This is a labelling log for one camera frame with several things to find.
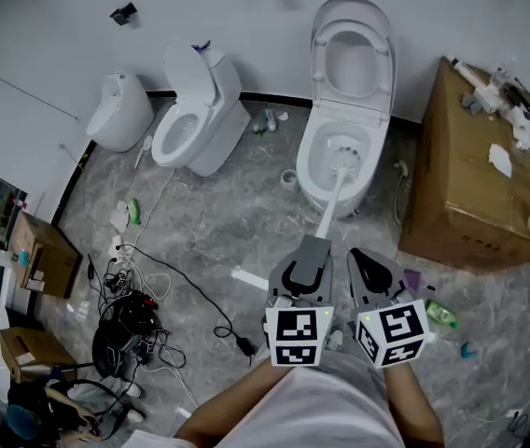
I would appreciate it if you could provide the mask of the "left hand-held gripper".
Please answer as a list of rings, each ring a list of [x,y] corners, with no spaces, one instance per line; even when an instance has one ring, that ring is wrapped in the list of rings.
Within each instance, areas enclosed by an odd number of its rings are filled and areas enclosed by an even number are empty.
[[[300,295],[298,285],[291,280],[297,254],[298,250],[287,254],[269,276],[268,294],[275,298],[265,309],[263,327],[274,367],[318,366],[334,316],[332,306],[292,299]],[[331,304],[333,268],[333,257],[328,253],[316,291],[317,304]]]

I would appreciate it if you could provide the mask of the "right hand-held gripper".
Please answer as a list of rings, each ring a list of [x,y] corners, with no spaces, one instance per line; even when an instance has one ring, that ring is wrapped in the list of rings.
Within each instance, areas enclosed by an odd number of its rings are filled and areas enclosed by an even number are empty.
[[[377,369],[418,358],[429,336],[425,303],[406,288],[403,269],[369,249],[347,255],[355,302],[353,339]]]

